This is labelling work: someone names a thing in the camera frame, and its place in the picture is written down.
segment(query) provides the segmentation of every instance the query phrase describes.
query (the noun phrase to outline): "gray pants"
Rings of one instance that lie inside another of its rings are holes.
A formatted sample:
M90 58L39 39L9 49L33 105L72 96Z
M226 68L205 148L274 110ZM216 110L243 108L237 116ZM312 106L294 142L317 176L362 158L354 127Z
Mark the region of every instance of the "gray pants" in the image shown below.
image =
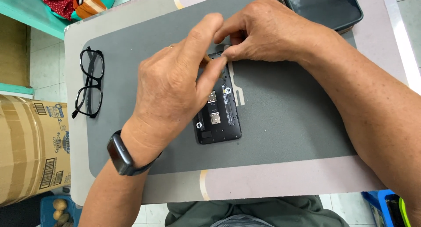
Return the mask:
M170 203L168 209L168 227L209 227L238 214L275 227L349 227L338 214L323 209L318 195Z

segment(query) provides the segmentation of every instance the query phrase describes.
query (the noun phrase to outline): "cardboard box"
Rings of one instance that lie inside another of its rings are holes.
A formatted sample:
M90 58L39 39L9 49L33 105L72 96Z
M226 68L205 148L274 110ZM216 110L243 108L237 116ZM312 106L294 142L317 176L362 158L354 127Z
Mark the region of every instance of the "cardboard box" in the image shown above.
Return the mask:
M0 207L70 184L67 103L0 95Z

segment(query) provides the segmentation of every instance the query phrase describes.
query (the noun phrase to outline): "red fabric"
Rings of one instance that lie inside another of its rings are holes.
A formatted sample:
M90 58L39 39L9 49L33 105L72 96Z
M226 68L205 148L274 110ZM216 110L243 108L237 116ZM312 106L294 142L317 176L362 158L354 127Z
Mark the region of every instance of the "red fabric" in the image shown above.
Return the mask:
M43 0L55 13L58 15L71 20L71 14L73 13L73 0Z

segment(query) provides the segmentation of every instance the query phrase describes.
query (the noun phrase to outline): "black phone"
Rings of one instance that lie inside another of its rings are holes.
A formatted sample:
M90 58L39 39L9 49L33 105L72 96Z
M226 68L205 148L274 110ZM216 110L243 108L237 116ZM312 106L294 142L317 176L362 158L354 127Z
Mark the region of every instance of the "black phone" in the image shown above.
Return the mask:
M211 59L222 52L210 54ZM241 138L241 128L228 65L222 70L205 106L193 118L193 126L199 144L210 144Z
M308 20L335 31L350 29L363 18L357 0L280 0Z

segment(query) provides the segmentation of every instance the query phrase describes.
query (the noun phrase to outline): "table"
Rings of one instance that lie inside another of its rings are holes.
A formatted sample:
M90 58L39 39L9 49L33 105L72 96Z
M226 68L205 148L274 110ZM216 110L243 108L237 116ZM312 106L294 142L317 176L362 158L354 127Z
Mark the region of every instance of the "table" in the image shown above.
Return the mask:
M79 53L86 42L202 1L204 0L132 0L68 26L65 33L68 103L74 103L76 92L83 86ZM358 1L365 15L352 32L358 50L395 78L421 93L421 77L396 0ZM82 206L96 176L90 167L93 156L88 152L86 117L71 119L69 127L73 177L71 195ZM156 172L148 176L142 201L168 203L326 194L382 187L382 183L359 157L346 155L165 174Z

